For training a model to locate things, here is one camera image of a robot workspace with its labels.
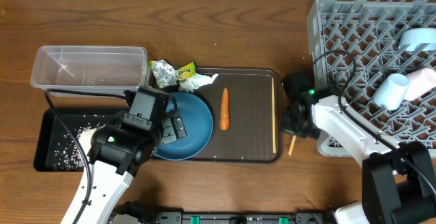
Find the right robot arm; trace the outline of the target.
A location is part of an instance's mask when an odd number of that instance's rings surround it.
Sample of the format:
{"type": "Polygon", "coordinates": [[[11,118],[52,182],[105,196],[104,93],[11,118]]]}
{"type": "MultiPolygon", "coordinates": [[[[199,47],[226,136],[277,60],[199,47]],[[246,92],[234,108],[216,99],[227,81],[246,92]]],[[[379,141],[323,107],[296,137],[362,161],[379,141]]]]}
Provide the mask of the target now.
{"type": "Polygon", "coordinates": [[[332,89],[286,89],[284,130],[331,135],[362,168],[362,199],[335,210],[336,223],[422,223],[435,218],[435,173],[420,142],[378,130],[332,89]]]}

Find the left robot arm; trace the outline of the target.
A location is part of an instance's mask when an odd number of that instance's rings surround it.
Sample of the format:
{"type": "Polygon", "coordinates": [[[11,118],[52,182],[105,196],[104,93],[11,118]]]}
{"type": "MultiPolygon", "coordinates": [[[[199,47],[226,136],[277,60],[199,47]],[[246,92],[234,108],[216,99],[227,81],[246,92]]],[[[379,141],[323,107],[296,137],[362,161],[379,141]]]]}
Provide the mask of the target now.
{"type": "Polygon", "coordinates": [[[178,109],[152,121],[126,112],[121,122],[98,129],[91,137],[78,190],[62,223],[107,223],[125,190],[159,146],[187,135],[178,109]]]}

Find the light blue cup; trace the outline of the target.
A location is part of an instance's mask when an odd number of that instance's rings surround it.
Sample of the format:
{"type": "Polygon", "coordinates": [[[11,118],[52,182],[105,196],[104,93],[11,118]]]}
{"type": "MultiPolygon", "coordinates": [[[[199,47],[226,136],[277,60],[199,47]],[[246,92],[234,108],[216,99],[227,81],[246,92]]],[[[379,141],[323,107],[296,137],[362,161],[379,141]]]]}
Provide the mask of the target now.
{"type": "Polygon", "coordinates": [[[409,88],[409,80],[402,74],[390,74],[376,90],[373,101],[376,106],[396,110],[409,88]]]}

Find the pile of white rice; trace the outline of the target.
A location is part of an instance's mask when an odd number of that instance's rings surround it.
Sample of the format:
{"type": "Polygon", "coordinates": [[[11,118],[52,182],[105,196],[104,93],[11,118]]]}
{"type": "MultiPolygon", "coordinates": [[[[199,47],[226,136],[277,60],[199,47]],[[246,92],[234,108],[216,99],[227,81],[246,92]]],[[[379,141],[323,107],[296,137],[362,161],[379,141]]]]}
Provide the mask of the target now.
{"type": "MultiPolygon", "coordinates": [[[[66,114],[67,126],[75,135],[85,153],[91,149],[91,137],[110,122],[111,116],[102,114],[66,114]]],[[[83,171],[84,163],[79,148],[56,117],[49,139],[46,165],[49,170],[60,172],[83,171]]]]}

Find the light blue saucer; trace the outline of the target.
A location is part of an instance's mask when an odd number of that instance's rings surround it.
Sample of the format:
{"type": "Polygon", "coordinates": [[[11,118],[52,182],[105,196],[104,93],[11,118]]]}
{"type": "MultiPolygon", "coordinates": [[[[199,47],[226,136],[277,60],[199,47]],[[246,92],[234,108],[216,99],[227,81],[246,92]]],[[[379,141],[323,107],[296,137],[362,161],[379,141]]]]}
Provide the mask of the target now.
{"type": "Polygon", "coordinates": [[[421,44],[428,44],[423,51],[435,50],[435,28],[417,28],[404,32],[399,41],[399,48],[407,46],[406,51],[415,51],[421,44]]]}

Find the dark blue plate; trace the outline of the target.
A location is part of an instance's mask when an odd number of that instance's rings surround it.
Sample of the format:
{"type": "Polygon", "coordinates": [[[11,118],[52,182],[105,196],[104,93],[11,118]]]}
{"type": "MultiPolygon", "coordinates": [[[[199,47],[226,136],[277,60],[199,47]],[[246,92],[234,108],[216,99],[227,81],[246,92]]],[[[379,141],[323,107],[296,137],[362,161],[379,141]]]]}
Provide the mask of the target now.
{"type": "Polygon", "coordinates": [[[205,148],[213,133],[213,117],[202,99],[191,93],[172,93],[181,113],[186,136],[175,142],[159,146],[156,157],[181,161],[194,157],[205,148]]]}

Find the orange carrot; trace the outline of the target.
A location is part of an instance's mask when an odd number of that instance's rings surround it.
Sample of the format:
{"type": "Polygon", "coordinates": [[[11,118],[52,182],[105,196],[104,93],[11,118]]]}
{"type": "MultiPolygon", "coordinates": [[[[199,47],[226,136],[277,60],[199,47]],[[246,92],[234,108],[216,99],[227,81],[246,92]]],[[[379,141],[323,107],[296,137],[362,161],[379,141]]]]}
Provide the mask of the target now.
{"type": "Polygon", "coordinates": [[[227,87],[224,88],[221,98],[221,109],[219,126],[221,130],[228,130],[230,126],[230,109],[229,109],[230,95],[227,87]]]}

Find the pale pink cup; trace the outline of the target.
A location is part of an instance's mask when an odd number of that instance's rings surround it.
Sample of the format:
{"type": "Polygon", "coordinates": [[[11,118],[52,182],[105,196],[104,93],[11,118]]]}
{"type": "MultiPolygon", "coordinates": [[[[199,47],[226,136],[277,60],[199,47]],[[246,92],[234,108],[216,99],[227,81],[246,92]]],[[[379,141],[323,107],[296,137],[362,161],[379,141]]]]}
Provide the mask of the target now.
{"type": "Polygon", "coordinates": [[[435,88],[435,70],[422,68],[405,76],[409,81],[409,88],[405,94],[407,101],[413,101],[435,88]]]}

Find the wooden chopstick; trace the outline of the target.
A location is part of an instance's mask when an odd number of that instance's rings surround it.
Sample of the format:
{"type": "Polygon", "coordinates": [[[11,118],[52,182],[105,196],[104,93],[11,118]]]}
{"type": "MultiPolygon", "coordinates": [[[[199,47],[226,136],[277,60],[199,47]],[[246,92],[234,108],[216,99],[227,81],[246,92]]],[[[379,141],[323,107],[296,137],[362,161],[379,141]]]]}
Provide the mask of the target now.
{"type": "Polygon", "coordinates": [[[275,82],[271,78],[271,110],[272,110],[272,153],[277,154],[276,120],[275,120],[275,82]]]}
{"type": "Polygon", "coordinates": [[[292,153],[293,153],[293,150],[294,150],[294,145],[295,145],[295,142],[296,142],[296,138],[297,138],[296,135],[293,135],[292,138],[291,138],[290,147],[289,147],[289,150],[288,150],[288,155],[290,157],[292,156],[292,153]]]}

